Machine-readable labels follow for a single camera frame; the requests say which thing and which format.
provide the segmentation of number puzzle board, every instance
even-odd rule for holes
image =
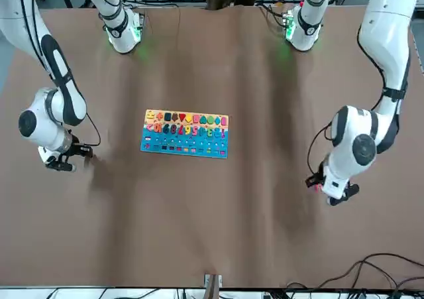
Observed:
[[[147,109],[141,151],[227,158],[229,117]]]

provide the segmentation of brown tabletop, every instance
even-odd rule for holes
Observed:
[[[381,92],[356,45],[363,13],[328,8],[316,46],[299,53],[259,8],[153,9],[142,44],[119,55],[96,10],[45,12],[102,143],[90,166],[72,158],[73,174],[43,167],[17,122],[52,83],[17,52],[0,98],[0,284],[190,287],[219,273],[228,287],[314,287],[373,252],[424,261],[424,78],[412,43],[401,132],[354,179],[359,195],[331,208],[304,184],[314,134]],[[140,152],[148,108],[229,115],[228,159]],[[96,141],[87,119],[72,129]],[[314,167],[330,147],[319,139]],[[398,279],[423,274],[374,262]],[[357,287],[390,286],[365,267]]]

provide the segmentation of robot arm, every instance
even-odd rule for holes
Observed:
[[[103,16],[109,41],[126,53],[140,42],[137,13],[123,8],[120,0],[92,0]],[[42,161],[55,170],[75,170],[73,155],[92,156],[89,145],[80,144],[63,124],[77,126],[87,106],[59,44],[42,21],[34,0],[0,0],[0,29],[9,42],[39,60],[55,88],[42,88],[31,106],[19,117],[19,131],[38,145]]]
[[[350,178],[367,170],[377,154],[388,150],[399,131],[400,107],[409,72],[408,28],[415,2],[370,0],[366,8],[358,45],[381,73],[383,89],[375,108],[344,106],[331,122],[333,149],[320,164],[319,171],[306,181],[308,186],[322,184],[331,205],[359,191],[356,184],[350,185]],[[300,29],[295,29],[291,43],[297,49],[307,50],[318,33],[308,36],[302,26]]]

